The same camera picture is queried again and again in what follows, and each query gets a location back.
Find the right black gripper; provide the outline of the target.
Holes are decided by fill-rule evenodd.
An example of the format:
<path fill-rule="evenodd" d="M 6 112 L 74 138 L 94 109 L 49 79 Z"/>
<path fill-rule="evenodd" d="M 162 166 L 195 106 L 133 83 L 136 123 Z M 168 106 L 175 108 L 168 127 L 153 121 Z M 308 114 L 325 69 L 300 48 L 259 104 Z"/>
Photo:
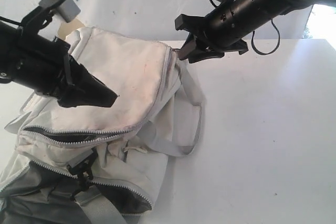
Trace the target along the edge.
<path fill-rule="evenodd" d="M 175 29 L 188 35 L 177 51 L 179 60 L 197 63 L 207 59 L 220 59 L 226 52 L 248 51 L 243 37 L 254 33 L 278 16 L 278 0 L 233 0 L 221 3 L 205 17 L 180 14 L 175 19 Z M 202 34 L 201 41 L 193 34 Z"/>

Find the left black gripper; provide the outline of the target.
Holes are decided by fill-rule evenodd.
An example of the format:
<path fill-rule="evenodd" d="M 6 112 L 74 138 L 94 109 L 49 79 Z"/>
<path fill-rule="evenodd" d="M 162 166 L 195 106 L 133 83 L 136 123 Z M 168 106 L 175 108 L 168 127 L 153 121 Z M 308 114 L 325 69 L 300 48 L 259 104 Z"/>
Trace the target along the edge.
<path fill-rule="evenodd" d="M 69 44 L 38 34 L 10 35 L 10 81 L 57 98 L 63 108 L 111 107 L 118 95 L 68 53 Z"/>

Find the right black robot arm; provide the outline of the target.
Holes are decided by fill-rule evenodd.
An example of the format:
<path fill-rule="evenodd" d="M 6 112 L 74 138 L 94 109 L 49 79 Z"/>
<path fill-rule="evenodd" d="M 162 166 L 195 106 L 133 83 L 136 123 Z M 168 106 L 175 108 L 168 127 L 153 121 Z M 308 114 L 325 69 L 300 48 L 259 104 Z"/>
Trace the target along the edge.
<path fill-rule="evenodd" d="M 222 58 L 227 52 L 240 55 L 248 51 L 243 40 L 248 34 L 280 15 L 320 4 L 335 6 L 335 0 L 209 0 L 218 1 L 204 17 L 181 14 L 175 20 L 176 30 L 189 33 L 178 49 L 179 60 L 196 63 Z"/>

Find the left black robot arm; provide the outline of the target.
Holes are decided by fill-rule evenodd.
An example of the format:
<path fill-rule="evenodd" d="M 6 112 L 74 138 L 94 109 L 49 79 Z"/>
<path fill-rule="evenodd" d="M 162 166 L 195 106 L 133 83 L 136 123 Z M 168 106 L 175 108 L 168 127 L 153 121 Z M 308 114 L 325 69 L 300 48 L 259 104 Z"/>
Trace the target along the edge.
<path fill-rule="evenodd" d="M 64 108 L 111 107 L 117 94 L 74 59 L 70 45 L 38 34 L 51 21 L 25 17 L 17 28 L 1 23 L 1 83 L 18 83 Z"/>

